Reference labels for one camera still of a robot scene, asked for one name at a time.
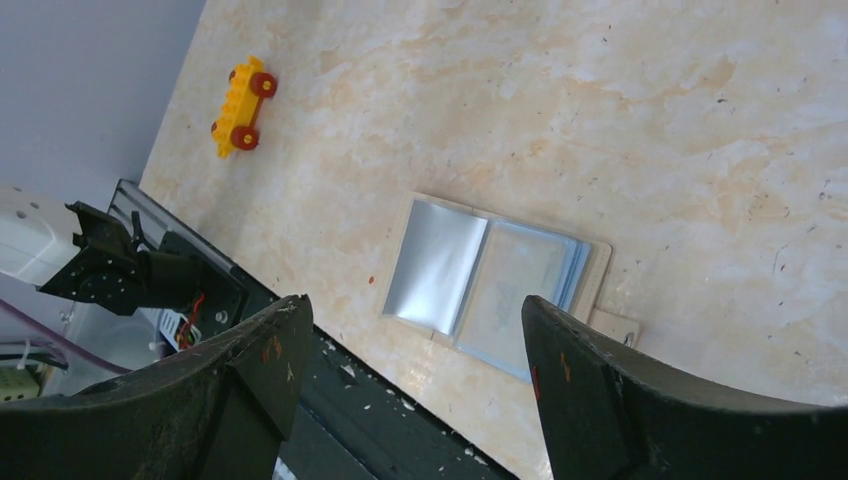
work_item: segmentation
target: beige marble surface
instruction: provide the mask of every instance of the beige marble surface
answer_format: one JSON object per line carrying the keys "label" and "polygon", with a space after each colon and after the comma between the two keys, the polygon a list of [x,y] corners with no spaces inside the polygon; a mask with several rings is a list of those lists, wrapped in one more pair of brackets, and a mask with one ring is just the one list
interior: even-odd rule
{"label": "beige marble surface", "polygon": [[[209,125],[248,54],[261,145]],[[410,191],[611,243],[643,351],[848,403],[845,1],[208,0],[142,188],[521,478],[532,389],[377,315]]]}

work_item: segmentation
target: gray wall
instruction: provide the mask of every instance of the gray wall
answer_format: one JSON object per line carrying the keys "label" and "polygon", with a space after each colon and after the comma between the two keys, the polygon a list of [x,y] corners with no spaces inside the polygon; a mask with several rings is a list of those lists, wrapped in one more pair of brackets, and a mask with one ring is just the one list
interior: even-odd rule
{"label": "gray wall", "polygon": [[[0,184],[105,209],[138,180],[203,4],[0,0]],[[69,307],[2,274],[0,298],[55,329]]]}

